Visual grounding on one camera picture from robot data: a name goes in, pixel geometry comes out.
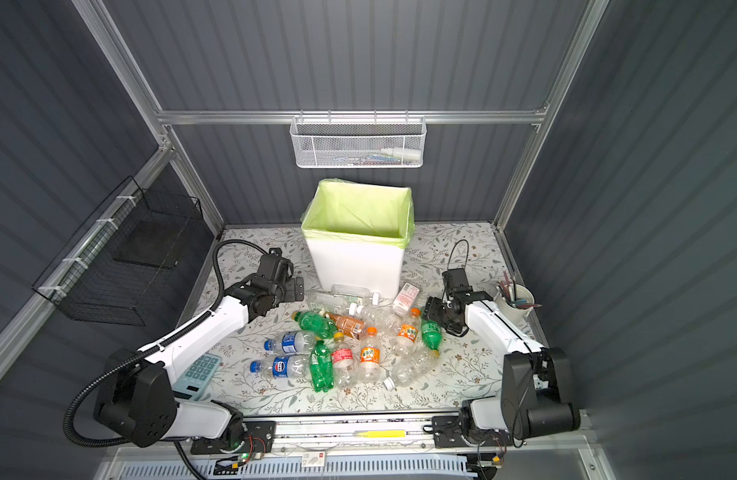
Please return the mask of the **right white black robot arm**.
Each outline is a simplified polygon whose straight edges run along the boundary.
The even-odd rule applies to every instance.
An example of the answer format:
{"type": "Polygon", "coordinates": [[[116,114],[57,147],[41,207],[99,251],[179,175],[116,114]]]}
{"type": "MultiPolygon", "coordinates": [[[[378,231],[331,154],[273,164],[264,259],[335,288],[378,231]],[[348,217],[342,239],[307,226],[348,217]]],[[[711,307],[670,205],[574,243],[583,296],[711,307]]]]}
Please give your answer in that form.
{"type": "Polygon", "coordinates": [[[443,295],[428,299],[424,320],[456,337],[473,332],[503,358],[500,394],[465,401],[445,441],[504,446],[511,440],[520,448],[530,438],[579,429],[582,415],[565,352],[524,334],[493,296],[472,288],[463,268],[442,278],[443,295]]]}

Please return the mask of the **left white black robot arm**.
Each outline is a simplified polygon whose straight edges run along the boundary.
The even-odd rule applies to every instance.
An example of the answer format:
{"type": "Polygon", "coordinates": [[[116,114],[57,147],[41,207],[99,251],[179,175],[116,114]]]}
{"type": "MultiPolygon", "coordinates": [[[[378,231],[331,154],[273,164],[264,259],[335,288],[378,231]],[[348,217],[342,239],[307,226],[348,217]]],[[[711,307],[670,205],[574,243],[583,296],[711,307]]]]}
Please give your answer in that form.
{"type": "Polygon", "coordinates": [[[136,352],[122,352],[98,384],[94,420],[140,447],[172,438],[232,439],[240,415],[212,401],[180,398],[174,386],[220,340],[302,298],[292,261],[276,247],[262,252],[256,272],[231,286],[220,284],[207,310],[136,352]]]}

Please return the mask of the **pink white carton box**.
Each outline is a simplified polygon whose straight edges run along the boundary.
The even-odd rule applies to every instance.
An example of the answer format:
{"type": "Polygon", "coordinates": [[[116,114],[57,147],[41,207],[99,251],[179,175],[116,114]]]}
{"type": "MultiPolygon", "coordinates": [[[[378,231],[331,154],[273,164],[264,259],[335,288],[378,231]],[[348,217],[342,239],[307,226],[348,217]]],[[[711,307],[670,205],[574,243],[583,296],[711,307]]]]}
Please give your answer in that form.
{"type": "Polygon", "coordinates": [[[419,294],[420,288],[413,284],[405,283],[393,301],[392,310],[398,316],[410,314],[419,294]]]}

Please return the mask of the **clear bottle blue cap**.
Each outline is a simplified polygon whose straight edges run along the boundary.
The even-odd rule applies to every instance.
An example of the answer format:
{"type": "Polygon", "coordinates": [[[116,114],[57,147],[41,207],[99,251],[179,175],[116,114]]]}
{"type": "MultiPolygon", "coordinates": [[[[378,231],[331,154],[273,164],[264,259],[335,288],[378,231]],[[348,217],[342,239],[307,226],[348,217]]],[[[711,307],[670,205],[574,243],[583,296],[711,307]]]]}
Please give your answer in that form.
{"type": "Polygon", "coordinates": [[[276,355],[309,354],[320,337],[312,331],[296,330],[278,334],[264,342],[264,350],[276,355]]]}
{"type": "Polygon", "coordinates": [[[268,379],[307,378],[310,366],[304,355],[266,356],[250,362],[250,373],[268,379]]]}

